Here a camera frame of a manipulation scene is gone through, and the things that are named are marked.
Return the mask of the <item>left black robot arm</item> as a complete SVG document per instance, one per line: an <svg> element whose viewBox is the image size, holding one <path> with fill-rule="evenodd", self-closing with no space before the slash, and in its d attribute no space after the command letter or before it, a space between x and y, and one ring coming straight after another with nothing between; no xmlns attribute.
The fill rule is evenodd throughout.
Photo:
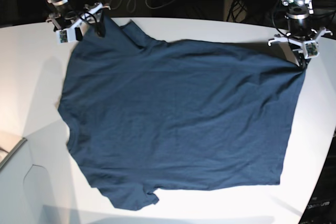
<svg viewBox="0 0 336 224"><path fill-rule="evenodd" d="M269 44L289 46L299 66L319 54L318 41L333 37L335 0L101 0L114 16L192 18L273 27Z"/></svg>

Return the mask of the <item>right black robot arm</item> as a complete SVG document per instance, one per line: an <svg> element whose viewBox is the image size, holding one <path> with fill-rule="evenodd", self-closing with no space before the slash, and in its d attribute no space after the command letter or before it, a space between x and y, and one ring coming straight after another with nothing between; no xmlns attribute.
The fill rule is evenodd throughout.
<svg viewBox="0 0 336 224"><path fill-rule="evenodd" d="M102 2L102 0L46 1L52 8L46 21L53 24L59 44L81 41L83 39L81 30L83 24L92 27L98 37L105 37L103 10L109 8L109 4Z"/></svg>

